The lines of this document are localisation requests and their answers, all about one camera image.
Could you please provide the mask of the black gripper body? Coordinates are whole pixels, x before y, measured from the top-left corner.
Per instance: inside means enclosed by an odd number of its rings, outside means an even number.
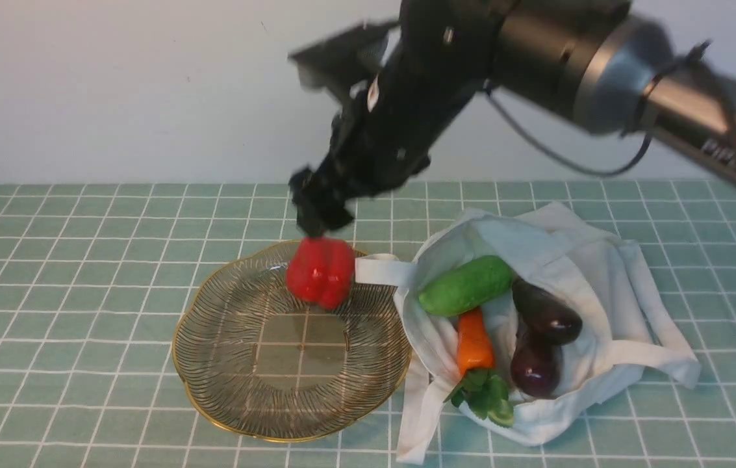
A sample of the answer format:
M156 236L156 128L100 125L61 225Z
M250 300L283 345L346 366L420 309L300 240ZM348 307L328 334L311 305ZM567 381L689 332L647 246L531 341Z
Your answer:
M490 75L493 1L403 1L400 39L349 105L313 185L338 200L394 190L427 168L428 151Z

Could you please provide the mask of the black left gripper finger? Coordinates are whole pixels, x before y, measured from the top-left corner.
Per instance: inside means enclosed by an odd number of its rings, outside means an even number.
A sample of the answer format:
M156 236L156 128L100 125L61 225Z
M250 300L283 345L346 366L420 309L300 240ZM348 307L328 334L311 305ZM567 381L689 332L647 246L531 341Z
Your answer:
M306 237L322 237L329 231L324 211L324 185L311 168L294 172L288 180L296 208L296 224Z

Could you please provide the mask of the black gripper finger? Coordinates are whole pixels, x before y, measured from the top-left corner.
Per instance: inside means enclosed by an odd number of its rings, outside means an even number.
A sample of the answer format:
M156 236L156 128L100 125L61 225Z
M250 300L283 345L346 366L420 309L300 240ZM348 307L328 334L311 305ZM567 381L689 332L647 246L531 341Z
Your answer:
M355 217L347 207L350 199L344 192L319 192L315 195L317 235L338 231L353 222Z

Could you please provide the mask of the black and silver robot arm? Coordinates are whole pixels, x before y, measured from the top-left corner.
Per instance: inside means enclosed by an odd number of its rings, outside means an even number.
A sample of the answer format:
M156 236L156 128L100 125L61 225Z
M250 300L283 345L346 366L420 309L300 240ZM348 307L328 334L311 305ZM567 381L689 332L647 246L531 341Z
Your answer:
M400 189L477 93L502 88L594 136L646 134L736 187L736 109L703 61L629 1L403 1L290 54L341 106L329 150L288 186L307 236Z

